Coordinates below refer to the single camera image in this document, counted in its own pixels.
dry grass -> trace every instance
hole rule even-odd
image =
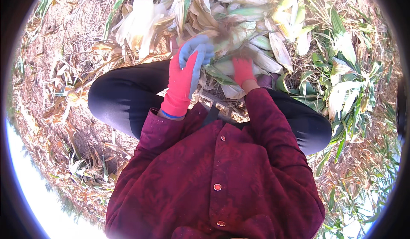
[[[347,0],[326,1],[335,3],[339,11],[346,13],[346,18],[357,21],[362,17],[347,6]],[[373,52],[367,50],[359,36],[353,39],[358,59],[365,60],[363,67],[366,70],[370,69],[368,65],[372,60],[380,60],[384,67],[398,70],[399,64],[394,63],[398,60],[397,53],[394,53],[394,43],[385,22],[378,16],[377,6],[371,0],[355,1],[355,7],[365,10],[377,29],[371,39],[371,45],[376,46]],[[138,144],[136,139],[93,118],[87,107],[89,87],[98,76],[118,67],[138,63],[138,54],[128,47],[119,47],[112,33],[106,42],[102,41],[105,22],[114,2],[115,0],[53,0],[41,20],[29,21],[16,61],[16,67],[24,73],[16,70],[13,75],[13,101],[17,109],[18,127],[33,159],[50,184],[60,188],[86,217],[101,227],[105,224],[105,211],[116,177],[126,166]],[[124,1],[127,5],[131,3],[132,0]],[[112,24],[115,25],[122,17],[122,12],[116,13]],[[322,29],[331,27],[330,21],[326,21],[323,16],[311,13],[309,17],[312,23],[320,23]],[[354,35],[358,35],[357,23],[346,21],[345,26]],[[35,30],[36,36],[30,33]],[[159,39],[155,52],[144,62],[169,58],[170,35],[163,35]],[[312,65],[311,54],[322,52],[318,42],[315,40],[309,53],[301,57],[295,54],[294,45],[288,44],[287,47],[295,68],[295,72],[286,79],[288,85],[298,89],[300,75],[306,70],[315,72],[316,76],[310,80],[312,84],[317,83],[315,78],[320,76],[320,72]],[[395,96],[397,76],[399,75],[394,73],[390,83],[381,80],[378,84],[377,95],[389,92],[386,96],[390,98],[384,101],[394,102],[392,98]],[[222,99],[224,105],[233,109],[233,119],[249,119],[244,104],[224,99],[218,85],[212,93]],[[376,108],[375,113],[379,112],[382,112],[380,107]],[[382,135],[381,120],[374,119],[370,126],[370,136]],[[340,178],[346,181],[344,184],[348,188],[352,188],[349,193],[355,192],[350,185],[357,185],[357,189],[367,187],[363,171],[358,170],[360,166],[357,164],[370,165],[380,161],[369,158],[367,149],[371,143],[366,140],[360,144],[347,145],[344,155],[336,164],[333,162],[335,153],[332,152],[330,160],[323,166],[322,175],[316,178],[324,201],[329,199],[333,187],[341,181]],[[323,154],[318,153],[309,158],[314,173]],[[341,197],[342,192],[336,190],[335,199],[340,205],[343,203],[338,200]]]

gloved hand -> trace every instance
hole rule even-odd
[[[199,81],[202,65],[214,57],[214,46],[209,37],[198,35],[183,44],[169,63],[169,84],[161,111],[170,118],[183,117],[187,113],[192,93]]]
[[[234,80],[240,87],[242,87],[242,83],[246,80],[255,80],[256,82],[252,72],[252,60],[234,57],[232,63],[235,69]]]

dirt ground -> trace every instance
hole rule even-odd
[[[341,0],[362,11],[369,11],[375,14],[375,3],[372,0]],[[64,186],[65,193],[76,202],[80,209],[91,220],[104,224],[106,202],[112,188],[103,194],[99,192],[91,194],[92,189],[84,189],[84,186],[70,179],[61,167],[54,165],[54,162],[69,162],[70,151],[64,149],[72,148],[70,136],[61,124],[47,123],[44,121],[44,114],[53,107],[55,99],[51,94],[51,82],[59,69],[64,66],[64,62],[56,60],[59,53],[63,53],[61,59],[73,67],[71,75],[81,75],[84,79],[89,73],[95,71],[102,64],[110,59],[110,51],[93,50],[95,43],[102,42],[102,35],[105,28],[105,21],[108,18],[115,0],[58,0],[50,6],[45,18],[44,25],[39,36],[31,43],[24,53],[25,78],[23,83],[15,81],[14,97],[17,105],[23,106],[35,119],[41,128],[43,137],[49,140],[48,150],[33,144],[33,133],[23,115],[17,115],[20,132],[27,148],[32,152],[33,158],[40,164],[40,168],[54,186]],[[113,25],[119,21],[116,16]],[[387,31],[381,23],[378,25],[379,31]],[[113,34],[109,35],[108,42],[115,42]],[[394,76],[389,85],[381,83],[379,95],[383,93],[383,98],[391,103],[395,102],[395,90],[397,88],[396,79],[400,76],[399,64],[394,64]],[[109,66],[104,68],[104,72],[109,70]],[[104,156],[108,175],[117,174],[133,155],[133,151],[138,144],[138,140],[95,119],[88,109],[86,102],[77,107],[71,107],[67,118],[75,133],[73,141],[82,158],[89,162],[98,162]],[[347,147],[345,152],[354,151]],[[328,183],[326,178],[317,178],[318,186]]]

pile of corn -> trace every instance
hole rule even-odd
[[[179,46],[198,34],[208,35],[215,58],[203,67],[200,83],[208,83],[209,89],[218,82],[226,98],[233,99],[244,92],[231,78],[232,55],[242,50],[249,54],[255,75],[292,73],[284,41],[296,42],[297,54],[305,55],[314,28],[305,24],[303,0],[134,0],[122,11],[123,19],[112,30],[117,30],[116,41],[128,44],[139,60],[154,52],[165,34],[177,36]]]

person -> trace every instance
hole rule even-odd
[[[95,80],[91,113],[139,139],[109,200],[109,238],[312,238],[324,221],[305,154],[324,149],[331,126],[284,93],[260,88],[252,61],[233,58],[250,121],[204,124],[191,110],[206,36],[171,60],[118,68]],[[165,97],[156,95],[168,85]]]

